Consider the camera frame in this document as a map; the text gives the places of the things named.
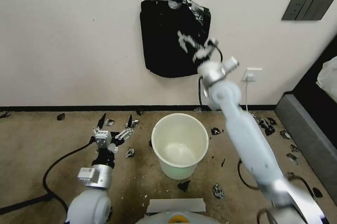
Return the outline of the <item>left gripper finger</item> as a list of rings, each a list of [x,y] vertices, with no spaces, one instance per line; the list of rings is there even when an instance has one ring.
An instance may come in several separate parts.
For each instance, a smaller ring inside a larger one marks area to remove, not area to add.
[[[107,132],[102,130],[104,124],[105,124],[105,119],[106,119],[106,113],[99,119],[97,126],[93,128],[94,136],[106,136]]]
[[[123,131],[121,131],[119,134],[117,134],[115,136],[115,139],[119,141],[121,140],[126,141],[133,134],[133,128],[131,126],[132,126],[132,115],[130,115],[129,117],[127,127]]]

